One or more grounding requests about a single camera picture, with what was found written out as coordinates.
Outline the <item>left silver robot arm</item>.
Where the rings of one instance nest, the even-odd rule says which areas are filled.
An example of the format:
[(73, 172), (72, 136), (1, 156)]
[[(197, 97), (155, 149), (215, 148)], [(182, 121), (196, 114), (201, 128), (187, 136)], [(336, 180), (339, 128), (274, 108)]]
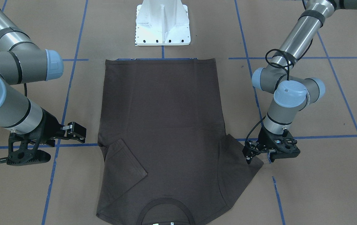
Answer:
[(261, 130), (257, 141), (245, 141), (242, 152), (247, 164), (263, 153), (269, 154), (271, 162), (300, 154), (289, 128), (299, 111), (324, 96), (325, 85), (318, 78), (293, 77), (290, 70), (305, 55), (326, 19), (340, 9), (357, 10), (357, 0), (308, 0), (283, 44), (271, 50), (272, 59), (265, 56), (267, 66), (252, 74), (253, 87), (273, 94), (273, 99), (267, 114), (259, 121)]

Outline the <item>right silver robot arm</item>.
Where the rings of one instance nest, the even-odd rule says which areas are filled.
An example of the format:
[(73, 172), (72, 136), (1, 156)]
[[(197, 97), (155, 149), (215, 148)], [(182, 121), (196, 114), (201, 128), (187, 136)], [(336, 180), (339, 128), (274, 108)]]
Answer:
[(58, 120), (13, 85), (60, 78), (64, 62), (55, 50), (41, 49), (0, 8), (0, 127), (10, 131), (11, 142), (48, 144), (55, 139), (84, 143), (87, 130)]

